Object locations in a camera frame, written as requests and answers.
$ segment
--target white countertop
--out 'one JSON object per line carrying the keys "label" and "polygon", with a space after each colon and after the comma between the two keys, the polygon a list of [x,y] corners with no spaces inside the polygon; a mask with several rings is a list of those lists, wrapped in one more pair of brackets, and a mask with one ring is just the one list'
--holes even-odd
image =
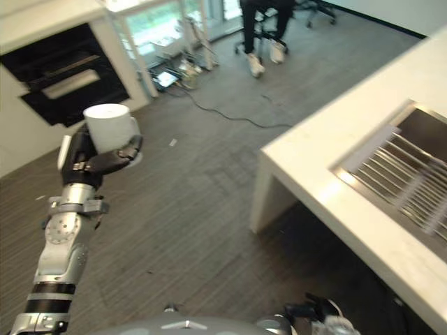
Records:
{"label": "white countertop", "polygon": [[30,6],[0,19],[0,53],[94,20],[104,13],[103,5],[96,0],[51,0]]}
{"label": "white countertop", "polygon": [[447,117],[447,27],[278,137],[263,153],[282,184],[427,324],[447,334],[447,264],[329,170],[407,99]]}

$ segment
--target white wall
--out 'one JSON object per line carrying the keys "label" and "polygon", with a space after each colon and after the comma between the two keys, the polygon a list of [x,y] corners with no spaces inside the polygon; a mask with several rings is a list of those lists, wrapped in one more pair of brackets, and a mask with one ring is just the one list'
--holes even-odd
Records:
{"label": "white wall", "polygon": [[[113,32],[110,23],[101,18],[90,23],[101,47],[107,54],[130,99],[123,102],[131,110],[148,104],[133,66]],[[77,126],[65,128],[48,125],[20,98],[27,90],[7,69],[0,66],[0,177],[56,149],[64,134]]]}
{"label": "white wall", "polygon": [[0,0],[0,16],[7,15],[48,0]]}
{"label": "white wall", "polygon": [[447,0],[326,1],[423,35],[431,35],[447,24]]}

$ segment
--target metal grate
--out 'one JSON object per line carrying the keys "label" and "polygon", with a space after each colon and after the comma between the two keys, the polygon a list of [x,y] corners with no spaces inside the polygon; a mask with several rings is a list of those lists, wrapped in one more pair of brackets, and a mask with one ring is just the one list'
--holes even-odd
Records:
{"label": "metal grate", "polygon": [[393,133],[350,173],[430,235],[447,242],[447,165]]}

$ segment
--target office chair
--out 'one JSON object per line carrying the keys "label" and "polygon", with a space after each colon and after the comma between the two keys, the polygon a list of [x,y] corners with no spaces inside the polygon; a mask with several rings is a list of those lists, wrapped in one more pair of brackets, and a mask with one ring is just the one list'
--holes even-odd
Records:
{"label": "office chair", "polygon": [[[256,24],[255,24],[255,33],[254,33],[254,38],[259,40],[259,44],[257,49],[257,56],[259,58],[260,63],[263,63],[263,58],[262,58],[262,53],[263,53],[263,40],[264,38],[270,40],[272,38],[274,38],[274,33],[275,31],[273,30],[267,30],[265,28],[265,23],[267,22],[268,19],[270,19],[271,17],[276,16],[277,12],[275,9],[270,8],[270,7],[260,7],[258,9],[258,14],[256,16]],[[288,47],[287,44],[285,42],[283,42],[282,40],[279,41],[284,47],[284,53],[288,54]],[[235,44],[235,54],[239,54],[239,48],[241,45],[244,45],[244,41],[241,40],[240,42],[237,42]]]}
{"label": "office chair", "polygon": [[334,8],[329,3],[322,0],[303,0],[296,1],[296,9],[298,10],[310,10],[309,17],[307,18],[307,28],[312,28],[312,20],[318,12],[322,12],[327,16],[330,16],[332,19],[330,23],[332,25],[337,23],[337,16],[334,14]]}

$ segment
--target white mug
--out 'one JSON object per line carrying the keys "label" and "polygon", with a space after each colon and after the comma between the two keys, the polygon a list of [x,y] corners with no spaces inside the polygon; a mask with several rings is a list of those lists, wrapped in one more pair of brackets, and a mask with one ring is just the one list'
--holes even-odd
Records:
{"label": "white mug", "polygon": [[84,111],[84,117],[98,154],[120,149],[129,143],[132,136],[140,134],[137,121],[124,105],[106,103],[92,106]]}

